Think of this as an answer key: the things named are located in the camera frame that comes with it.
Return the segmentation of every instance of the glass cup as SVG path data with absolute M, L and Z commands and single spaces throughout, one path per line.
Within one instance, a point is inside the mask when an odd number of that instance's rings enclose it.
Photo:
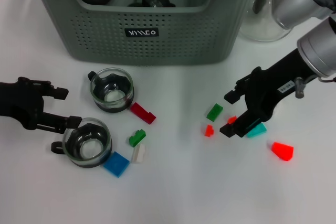
M 252 40 L 271 42 L 284 38 L 285 30 L 273 19 L 272 0 L 254 0 L 240 27 L 240 33 Z
M 128 108 L 134 98 L 132 77 L 123 69 L 106 68 L 88 74 L 90 92 L 96 105 L 111 113 Z
M 111 135 L 103 122 L 84 118 L 77 129 L 67 129 L 63 141 L 54 142 L 51 150 L 67 155 L 80 167 L 92 168 L 104 163 L 111 155 Z

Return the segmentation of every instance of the blue block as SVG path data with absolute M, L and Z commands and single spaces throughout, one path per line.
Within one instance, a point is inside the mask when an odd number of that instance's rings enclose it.
M 253 128 L 249 133 L 246 134 L 247 137 L 255 137 L 264 134 L 267 131 L 266 127 L 260 123 L 255 128 Z
M 105 162 L 104 168 L 119 178 L 129 164 L 129 160 L 121 156 L 118 152 L 114 152 L 112 156 Z

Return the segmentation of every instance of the orange cone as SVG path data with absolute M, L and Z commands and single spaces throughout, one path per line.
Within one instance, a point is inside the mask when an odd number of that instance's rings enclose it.
M 272 152 L 284 161 L 290 161 L 293 157 L 294 147 L 274 142 Z

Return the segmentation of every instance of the lego brick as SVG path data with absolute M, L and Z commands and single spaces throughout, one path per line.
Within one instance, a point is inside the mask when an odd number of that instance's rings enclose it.
M 146 132 L 144 130 L 136 131 L 135 135 L 130 137 L 130 145 L 132 147 L 136 147 L 136 145 L 139 144 L 140 141 L 143 140 L 145 136 Z
M 236 120 L 237 120 L 237 116 L 233 116 L 232 118 L 229 118 L 227 120 L 227 123 L 228 124 L 234 124 L 236 122 Z
M 217 103 L 213 106 L 213 108 L 210 110 L 206 118 L 208 118 L 210 121 L 215 122 L 219 114 L 223 111 L 223 107 L 218 105 Z
M 104 163 L 104 168 L 116 175 L 118 178 L 129 166 L 130 161 L 114 152 L 112 156 Z
M 141 164 L 145 159 L 146 148 L 144 144 L 138 144 L 134 148 L 132 163 Z
M 215 130 L 212 125 L 208 125 L 205 129 L 205 136 L 211 137 L 213 134 L 215 134 Z
M 274 142 L 272 152 L 284 161 L 290 161 L 293 157 L 294 147 Z
M 246 136 L 251 138 L 251 137 L 262 135 L 266 132 L 267 132 L 266 127 L 262 123 L 260 123 L 256 127 L 254 127 L 250 132 L 248 132 Z
M 151 112 L 147 112 L 136 102 L 132 105 L 131 111 L 148 124 L 152 124 L 152 122 L 156 119 L 155 115 L 153 115 Z

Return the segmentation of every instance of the gray plastic basket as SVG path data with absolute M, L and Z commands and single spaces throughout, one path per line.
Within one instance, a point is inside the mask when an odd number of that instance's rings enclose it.
M 106 6 L 42 0 L 69 53 L 80 60 L 129 65 L 193 65 L 226 58 L 249 0 L 170 0 L 176 8 Z M 126 28 L 158 28 L 157 37 L 127 37 Z

